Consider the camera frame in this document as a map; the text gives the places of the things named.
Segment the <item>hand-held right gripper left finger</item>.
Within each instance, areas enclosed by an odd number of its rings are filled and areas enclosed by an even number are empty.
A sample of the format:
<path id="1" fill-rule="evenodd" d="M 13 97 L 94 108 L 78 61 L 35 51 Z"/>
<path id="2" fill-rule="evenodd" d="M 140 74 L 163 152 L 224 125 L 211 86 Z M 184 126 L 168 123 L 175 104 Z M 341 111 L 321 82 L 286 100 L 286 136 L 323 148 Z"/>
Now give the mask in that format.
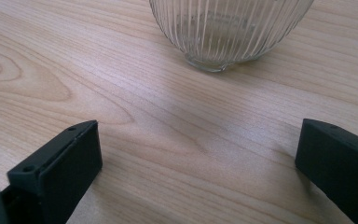
<path id="1" fill-rule="evenodd" d="M 10 224 L 65 224 L 102 167 L 98 122 L 65 129 L 7 172 Z"/>

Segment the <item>ribbed clear glass bowl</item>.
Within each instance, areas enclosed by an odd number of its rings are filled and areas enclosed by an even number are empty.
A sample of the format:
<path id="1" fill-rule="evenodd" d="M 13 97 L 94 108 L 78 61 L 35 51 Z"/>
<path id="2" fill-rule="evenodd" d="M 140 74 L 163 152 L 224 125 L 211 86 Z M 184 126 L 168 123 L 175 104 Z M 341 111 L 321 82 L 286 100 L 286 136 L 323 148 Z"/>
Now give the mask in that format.
<path id="1" fill-rule="evenodd" d="M 149 0 L 163 34 L 200 70 L 221 72 L 277 46 L 314 0 Z"/>

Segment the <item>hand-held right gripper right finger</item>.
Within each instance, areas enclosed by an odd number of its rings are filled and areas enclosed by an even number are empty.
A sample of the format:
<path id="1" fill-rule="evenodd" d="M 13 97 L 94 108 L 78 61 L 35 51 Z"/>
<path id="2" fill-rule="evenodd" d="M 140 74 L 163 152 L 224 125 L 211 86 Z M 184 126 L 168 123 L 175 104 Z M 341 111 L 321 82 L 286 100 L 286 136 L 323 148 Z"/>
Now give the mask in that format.
<path id="1" fill-rule="evenodd" d="M 358 224 L 358 136 L 304 119 L 295 165 L 354 224 Z"/>

